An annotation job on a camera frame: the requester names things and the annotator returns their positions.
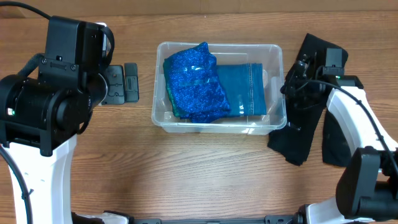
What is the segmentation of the long black garment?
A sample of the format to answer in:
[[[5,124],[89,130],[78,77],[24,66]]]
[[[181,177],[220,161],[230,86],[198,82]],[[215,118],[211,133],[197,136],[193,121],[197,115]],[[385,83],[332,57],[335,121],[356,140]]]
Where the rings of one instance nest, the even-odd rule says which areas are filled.
[[[308,158],[313,135],[320,116],[326,107],[327,99],[312,106],[296,107],[297,99],[287,100],[287,124],[269,133],[267,146],[279,152],[285,160],[295,166],[301,166]]]

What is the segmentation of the blue denim jeans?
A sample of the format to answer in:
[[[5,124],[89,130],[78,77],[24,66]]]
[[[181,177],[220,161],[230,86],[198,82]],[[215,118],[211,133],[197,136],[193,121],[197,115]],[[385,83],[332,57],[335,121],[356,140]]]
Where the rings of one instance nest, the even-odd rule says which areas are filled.
[[[262,72],[261,63],[217,66],[231,108],[227,117],[267,114]]]

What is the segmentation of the blue sequin fabric bundle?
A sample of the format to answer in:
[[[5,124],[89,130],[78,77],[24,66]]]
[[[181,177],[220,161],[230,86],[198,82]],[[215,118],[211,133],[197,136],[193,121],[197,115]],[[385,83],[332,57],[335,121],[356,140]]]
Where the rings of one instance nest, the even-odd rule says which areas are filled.
[[[206,42],[169,56],[163,70],[174,116],[210,123],[231,111]]]

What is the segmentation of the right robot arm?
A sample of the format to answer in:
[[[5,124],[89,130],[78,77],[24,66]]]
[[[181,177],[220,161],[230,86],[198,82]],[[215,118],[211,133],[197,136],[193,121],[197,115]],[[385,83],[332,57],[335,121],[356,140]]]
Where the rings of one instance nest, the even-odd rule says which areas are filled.
[[[287,99],[287,125],[272,134],[270,147],[289,162],[302,163],[324,118],[323,148],[342,155],[345,162],[335,195],[301,206],[293,223],[397,218],[397,143],[373,113],[359,78],[345,75],[347,58],[337,48],[302,53],[281,88]]]

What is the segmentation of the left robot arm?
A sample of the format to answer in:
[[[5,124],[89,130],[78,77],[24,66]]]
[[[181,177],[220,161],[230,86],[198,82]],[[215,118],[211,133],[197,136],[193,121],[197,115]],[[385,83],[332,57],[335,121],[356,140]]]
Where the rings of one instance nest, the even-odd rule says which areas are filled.
[[[108,92],[111,54],[67,61],[35,54],[1,80],[1,156],[11,173],[18,223],[133,223],[106,210],[71,210],[70,176],[77,137]]]

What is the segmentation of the large folded black garment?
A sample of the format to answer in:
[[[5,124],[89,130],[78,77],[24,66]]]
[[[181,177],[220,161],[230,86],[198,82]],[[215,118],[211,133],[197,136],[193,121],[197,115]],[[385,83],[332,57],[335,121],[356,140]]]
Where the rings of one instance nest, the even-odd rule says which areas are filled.
[[[315,81],[325,82],[327,75],[344,75],[347,59],[348,52],[342,47],[307,34],[280,89],[287,104],[299,110],[319,104],[328,87]]]

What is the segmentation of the small black garment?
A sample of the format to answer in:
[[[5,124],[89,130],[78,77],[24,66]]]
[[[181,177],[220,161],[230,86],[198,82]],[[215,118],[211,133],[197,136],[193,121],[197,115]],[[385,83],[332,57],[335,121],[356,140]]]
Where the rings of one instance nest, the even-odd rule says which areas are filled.
[[[351,159],[348,142],[335,117],[326,110],[322,140],[323,162],[329,165],[346,167]]]

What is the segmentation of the clear plastic storage bin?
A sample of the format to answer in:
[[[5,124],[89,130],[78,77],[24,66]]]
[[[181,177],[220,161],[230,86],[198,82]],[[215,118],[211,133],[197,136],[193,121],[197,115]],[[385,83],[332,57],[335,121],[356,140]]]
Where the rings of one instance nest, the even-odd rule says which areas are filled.
[[[152,122],[168,133],[267,135],[282,129],[282,59],[274,44],[161,43]]]

